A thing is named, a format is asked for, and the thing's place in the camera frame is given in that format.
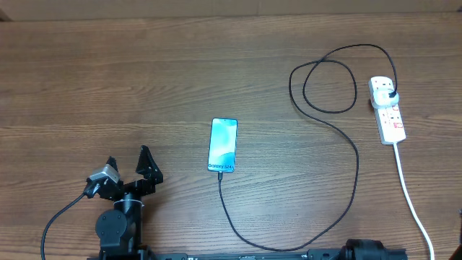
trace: white power cord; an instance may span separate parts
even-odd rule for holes
[[[419,218],[417,217],[416,211],[414,210],[414,206],[412,206],[411,198],[409,198],[409,194],[407,193],[406,183],[404,182],[403,170],[401,169],[401,161],[399,160],[399,153],[398,153],[398,145],[397,143],[393,143],[393,149],[395,150],[395,157],[396,157],[396,165],[398,166],[398,173],[399,173],[399,180],[401,182],[401,186],[403,187],[404,196],[406,197],[407,204],[409,205],[409,209],[411,210],[412,216],[416,220],[417,225],[419,226],[422,234],[425,237],[425,240],[428,243],[428,249],[430,250],[430,260],[435,260],[435,252],[433,251],[432,241],[425,231],[424,226],[420,222]]]

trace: white power strip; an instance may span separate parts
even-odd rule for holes
[[[412,205],[411,198],[407,192],[406,182],[404,180],[403,170],[401,169],[401,160],[398,153],[398,143],[405,140],[406,133],[404,132],[403,119],[398,107],[398,98],[389,99],[384,93],[393,91],[393,81],[387,77],[373,77],[369,81],[370,100],[374,106],[375,119],[377,120],[378,132],[382,144],[392,144],[395,150],[396,165],[398,167],[399,180],[403,188],[404,197],[406,197],[407,204],[411,210],[417,225],[419,226],[430,250],[430,260],[435,259],[435,252],[433,251],[432,241],[427,234],[423,224],[417,217],[417,213]]]

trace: smartphone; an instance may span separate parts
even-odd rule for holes
[[[210,134],[209,170],[232,173],[236,159],[237,120],[214,118]]]

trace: wood grain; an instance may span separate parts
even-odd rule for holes
[[[144,242],[155,252],[257,252],[231,231],[217,177],[206,170],[213,117],[239,120],[237,167],[223,193],[237,229],[265,246],[298,246],[330,225],[352,192],[354,152],[330,128],[304,118],[287,82],[297,65],[353,43],[387,49],[398,71],[408,138],[399,145],[409,193],[447,259],[458,245],[462,207],[461,14],[128,19],[0,24],[0,259],[38,259],[47,221],[77,197],[108,155],[125,181],[141,144],[164,183],[144,203]],[[356,48],[348,64],[358,101],[339,115],[302,104],[343,129],[360,153],[357,194],[346,217],[307,248],[373,238],[425,259],[393,149],[380,144],[367,81],[391,76],[386,57]],[[322,64],[308,85],[321,108],[347,107],[348,72]],[[84,200],[56,220],[47,259],[98,252],[94,232],[109,201]]]

